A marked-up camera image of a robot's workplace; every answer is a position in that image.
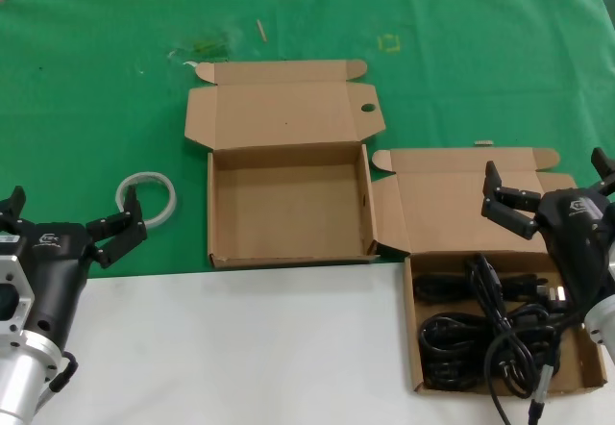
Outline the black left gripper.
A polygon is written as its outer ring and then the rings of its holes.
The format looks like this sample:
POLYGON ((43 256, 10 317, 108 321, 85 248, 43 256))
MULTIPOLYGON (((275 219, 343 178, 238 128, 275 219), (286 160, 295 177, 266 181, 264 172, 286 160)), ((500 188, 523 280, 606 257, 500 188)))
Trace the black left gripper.
POLYGON ((1 201, 1 231, 19 237, 16 244, 3 244, 1 253, 16 254, 34 293, 23 329, 64 347, 92 260, 108 268, 147 238, 141 206, 129 187, 122 212, 84 226, 21 220, 25 202, 22 186, 1 201))

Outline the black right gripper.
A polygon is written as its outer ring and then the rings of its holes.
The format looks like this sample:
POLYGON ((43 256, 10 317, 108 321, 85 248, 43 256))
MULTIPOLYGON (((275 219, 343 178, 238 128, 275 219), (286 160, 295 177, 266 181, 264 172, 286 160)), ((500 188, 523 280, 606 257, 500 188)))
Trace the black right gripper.
POLYGON ((614 294, 609 271, 614 205, 605 195, 615 190, 615 162, 596 147, 591 163, 600 176, 592 189, 558 189, 542 198, 538 192, 505 187, 493 161, 486 163, 482 188, 483 217, 527 240, 539 226, 574 310, 582 315, 614 294), (536 217, 523 212, 536 213, 536 217))

